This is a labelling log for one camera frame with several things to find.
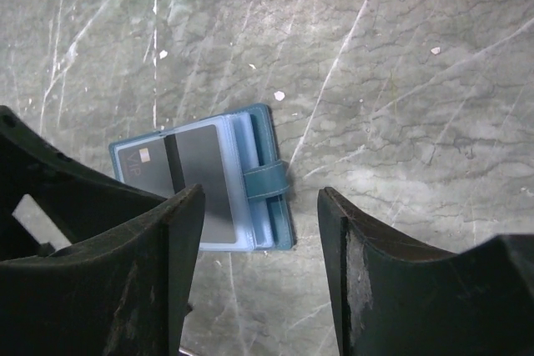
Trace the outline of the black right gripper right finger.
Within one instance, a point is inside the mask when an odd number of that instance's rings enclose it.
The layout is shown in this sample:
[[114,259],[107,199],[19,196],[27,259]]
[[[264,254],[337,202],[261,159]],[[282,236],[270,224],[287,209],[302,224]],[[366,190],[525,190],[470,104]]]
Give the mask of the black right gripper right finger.
[[319,191],[317,212],[340,354],[532,354],[530,234],[452,253],[371,217],[331,187]]

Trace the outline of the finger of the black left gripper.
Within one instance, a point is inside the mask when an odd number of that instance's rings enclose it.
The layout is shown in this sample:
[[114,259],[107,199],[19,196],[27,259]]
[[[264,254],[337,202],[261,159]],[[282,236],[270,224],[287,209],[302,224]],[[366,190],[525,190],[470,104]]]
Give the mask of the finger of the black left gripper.
[[33,198],[71,243],[106,232],[163,202],[158,195],[130,187],[71,159],[3,106],[3,256],[33,256],[41,247],[13,215],[26,195]]

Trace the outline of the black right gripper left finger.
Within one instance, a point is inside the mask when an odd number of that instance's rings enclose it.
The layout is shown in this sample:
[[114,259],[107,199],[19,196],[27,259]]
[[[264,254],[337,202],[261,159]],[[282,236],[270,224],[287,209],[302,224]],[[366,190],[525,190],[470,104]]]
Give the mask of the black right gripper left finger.
[[204,203],[194,185],[47,257],[2,261],[2,354],[177,354]]

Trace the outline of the blue card holder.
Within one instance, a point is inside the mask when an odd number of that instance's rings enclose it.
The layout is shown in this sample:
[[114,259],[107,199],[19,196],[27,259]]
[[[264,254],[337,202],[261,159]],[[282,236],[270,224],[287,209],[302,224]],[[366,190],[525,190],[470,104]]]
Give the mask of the blue card holder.
[[236,243],[211,252],[289,250],[295,244],[286,194],[290,188],[280,159],[270,108],[256,103],[180,127],[110,143],[115,177],[120,180],[117,151],[132,143],[162,138],[213,124],[218,133]]

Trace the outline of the grey striped card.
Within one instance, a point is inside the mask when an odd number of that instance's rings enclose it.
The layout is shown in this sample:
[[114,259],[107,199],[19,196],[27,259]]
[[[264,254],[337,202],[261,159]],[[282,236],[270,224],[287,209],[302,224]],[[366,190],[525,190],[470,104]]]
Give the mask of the grey striped card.
[[203,250],[222,250],[236,243],[224,164],[213,124],[164,137],[173,189],[199,184],[205,195]]

